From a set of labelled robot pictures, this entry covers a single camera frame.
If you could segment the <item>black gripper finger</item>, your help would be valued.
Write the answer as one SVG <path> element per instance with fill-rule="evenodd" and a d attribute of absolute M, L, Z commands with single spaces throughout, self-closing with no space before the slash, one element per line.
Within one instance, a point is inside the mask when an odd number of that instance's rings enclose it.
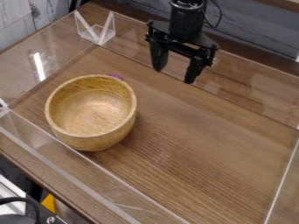
<path fill-rule="evenodd" d="M 152 67 L 156 72 L 160 72 L 168 62 L 168 47 L 155 40 L 150 41 L 150 51 L 152 59 Z"/>
<path fill-rule="evenodd" d="M 200 75 L 204 67 L 206 67 L 204 58 L 202 56 L 192 57 L 184 76 L 186 84 L 192 84 L 195 82 L 195 79 Z"/>

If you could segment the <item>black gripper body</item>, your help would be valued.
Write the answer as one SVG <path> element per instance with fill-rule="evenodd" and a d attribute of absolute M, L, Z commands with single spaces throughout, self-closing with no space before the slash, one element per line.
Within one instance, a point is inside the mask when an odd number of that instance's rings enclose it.
<path fill-rule="evenodd" d="M 150 20 L 147 23 L 147 34 L 144 40 L 162 43 L 174 52 L 191 59 L 196 54 L 204 58 L 206 66 L 215 61 L 219 44 L 202 31 L 191 39 L 183 40 L 172 36 L 168 31 L 170 23 L 159 20 Z"/>

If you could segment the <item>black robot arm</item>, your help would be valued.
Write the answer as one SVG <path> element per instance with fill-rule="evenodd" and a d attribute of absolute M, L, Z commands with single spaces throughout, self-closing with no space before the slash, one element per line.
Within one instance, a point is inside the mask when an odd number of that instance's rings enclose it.
<path fill-rule="evenodd" d="M 207 0 L 170 0 L 168 21 L 150 20 L 144 40 L 150 44 L 154 70 L 160 72 L 170 52 L 190 59 L 184 82 L 192 84 L 206 67 L 214 64 L 219 44 L 204 34 Z"/>

